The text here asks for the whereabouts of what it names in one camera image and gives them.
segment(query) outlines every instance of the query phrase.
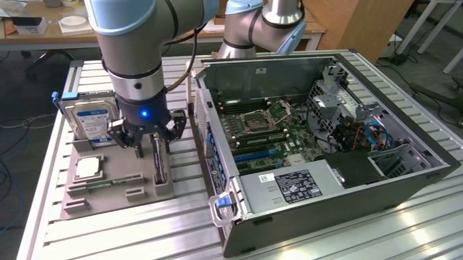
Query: aluminum profile table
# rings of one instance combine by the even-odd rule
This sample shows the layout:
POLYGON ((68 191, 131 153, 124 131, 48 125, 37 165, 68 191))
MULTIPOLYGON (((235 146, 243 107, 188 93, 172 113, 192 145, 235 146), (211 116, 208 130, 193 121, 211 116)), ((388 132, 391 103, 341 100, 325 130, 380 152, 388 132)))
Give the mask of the aluminum profile table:
MULTIPOLYGON (((349 51, 339 53, 463 161, 463 140, 360 55, 349 51)), ((167 85, 181 76, 188 60, 189 57, 164 58, 167 85)), ((356 87, 355 79, 348 80, 356 96, 363 101, 371 99, 370 93, 356 87)), ((77 88, 111 88, 99 61, 71 68, 64 91, 77 88)), ((185 84, 167 95, 169 109, 185 108, 184 91, 185 84)), ((69 126, 59 114, 17 259, 223 259, 191 126, 171 148, 176 198, 60 221, 72 138, 69 126)), ((463 168, 396 208, 229 259, 423 259, 439 256, 443 259, 463 257, 463 168)))

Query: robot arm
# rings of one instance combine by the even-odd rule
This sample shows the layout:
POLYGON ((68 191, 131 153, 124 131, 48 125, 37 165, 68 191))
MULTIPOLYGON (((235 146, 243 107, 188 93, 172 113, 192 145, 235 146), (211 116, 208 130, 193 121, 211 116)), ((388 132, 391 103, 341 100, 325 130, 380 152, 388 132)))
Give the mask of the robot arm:
POLYGON ((255 46, 288 55, 305 32, 301 0, 229 0, 219 58, 255 56, 255 46))
MULTIPOLYGON (((123 147, 136 147, 148 133, 177 138, 183 128, 165 128, 172 116, 161 45, 211 20, 217 0, 85 0, 85 6, 123 113, 123 120, 109 125, 111 137, 123 147)), ((175 116, 179 125, 185 123, 184 112, 175 116)))

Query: motherboard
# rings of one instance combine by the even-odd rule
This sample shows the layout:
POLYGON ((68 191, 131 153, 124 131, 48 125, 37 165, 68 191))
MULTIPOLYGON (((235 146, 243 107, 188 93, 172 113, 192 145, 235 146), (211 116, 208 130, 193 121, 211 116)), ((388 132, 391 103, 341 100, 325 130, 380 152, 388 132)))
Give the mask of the motherboard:
POLYGON ((300 106, 284 99, 220 106, 220 123, 240 175, 311 162, 323 154, 300 106))

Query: blue led light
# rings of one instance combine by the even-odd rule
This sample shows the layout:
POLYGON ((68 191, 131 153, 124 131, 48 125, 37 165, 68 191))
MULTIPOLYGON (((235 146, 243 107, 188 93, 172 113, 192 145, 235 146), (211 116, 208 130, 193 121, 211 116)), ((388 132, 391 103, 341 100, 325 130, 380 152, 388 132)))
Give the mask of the blue led light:
POLYGON ((147 117, 149 116, 148 111, 147 111, 147 110, 141 110, 141 111, 140 111, 140 116, 141 116, 143 118, 147 118, 147 117))

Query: white cable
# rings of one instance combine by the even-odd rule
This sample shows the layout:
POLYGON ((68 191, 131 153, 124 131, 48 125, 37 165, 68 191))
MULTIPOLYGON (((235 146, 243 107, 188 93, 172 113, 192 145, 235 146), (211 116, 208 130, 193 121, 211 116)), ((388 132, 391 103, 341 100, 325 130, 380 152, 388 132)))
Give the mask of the white cable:
MULTIPOLYGON (((55 116, 55 115, 56 115, 56 114, 44 114, 44 115, 36 116, 36 117, 33 117, 33 118, 25 119, 25 120, 23 121, 23 123, 19 124, 19 125, 4 126, 4 125, 0 124, 0 127, 1 127, 1 128, 5 128, 5 129, 17 128, 17 127, 28 128, 28 127, 27 127, 27 123, 31 123, 32 121, 35 121, 35 120, 37 120, 37 119, 47 118, 47 117, 55 116)), ((51 126, 53 126, 52 123, 48 124, 48 125, 44 125, 44 126, 29 127, 29 129, 41 129, 41 128, 47 128, 47 127, 51 127, 51 126)))

